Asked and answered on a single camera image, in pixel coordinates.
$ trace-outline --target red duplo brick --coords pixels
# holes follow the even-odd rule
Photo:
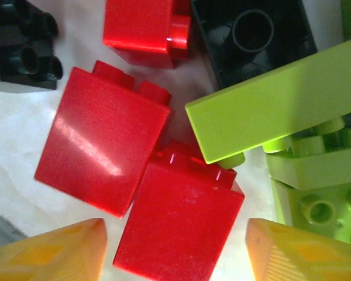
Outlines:
[[[155,153],[113,265],[166,281],[209,280],[244,200],[234,170],[173,142]]]
[[[173,68],[188,57],[188,0],[107,0],[103,42],[131,64]]]
[[[35,178],[123,217],[171,113],[165,89],[134,83],[101,61],[74,68]]]

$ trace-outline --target black building block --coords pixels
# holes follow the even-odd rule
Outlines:
[[[54,56],[55,19],[26,0],[0,0],[0,91],[55,90],[63,76]]]
[[[191,0],[217,89],[317,52],[302,0]]]

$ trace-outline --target white surface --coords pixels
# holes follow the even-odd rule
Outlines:
[[[51,122],[72,66],[88,71],[102,60],[137,77],[145,78],[173,95],[177,109],[171,135],[187,140],[191,133],[183,106],[211,92],[211,85],[199,58],[176,70],[157,70],[127,65],[101,43],[104,6],[102,0],[32,0],[52,13],[60,26],[56,53],[65,76],[57,91],[32,94],[0,93],[0,215],[26,235],[33,236],[92,217],[105,218],[108,254],[101,280],[142,280],[111,266],[127,217],[118,220],[70,196],[37,183],[33,175]],[[305,0],[306,10],[320,50],[342,41],[339,0]],[[273,198],[264,154],[255,149],[238,168],[237,181],[246,195],[211,280],[253,280],[244,237],[250,217],[275,219]]]

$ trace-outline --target red building block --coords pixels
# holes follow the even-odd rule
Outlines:
[[[177,146],[151,158],[113,265],[153,280],[209,280],[244,195],[231,190],[234,170]]]
[[[103,42],[131,64],[173,68],[188,57],[190,0],[107,0]]]
[[[171,113],[166,90],[134,82],[101,61],[74,68],[35,178],[123,217]]]

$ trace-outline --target white table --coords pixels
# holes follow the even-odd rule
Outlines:
[[[197,55],[176,70],[132,67],[102,44],[103,0],[32,0],[52,13],[61,36],[56,53],[65,76],[57,91],[31,94],[0,92],[0,215],[28,236],[51,231],[92,217],[105,219],[109,246],[101,280],[142,280],[112,267],[112,259],[127,220],[118,220],[70,196],[34,181],[33,175],[47,138],[70,70],[88,71],[102,60],[137,77],[145,78],[173,95],[177,110],[171,135],[187,141],[190,133],[184,104],[211,92],[204,65]],[[319,50],[342,41],[339,0],[304,0]],[[235,222],[211,280],[253,280],[245,246],[250,217],[275,220],[273,198],[264,153],[258,148],[246,153],[237,169],[237,181],[246,200]]]

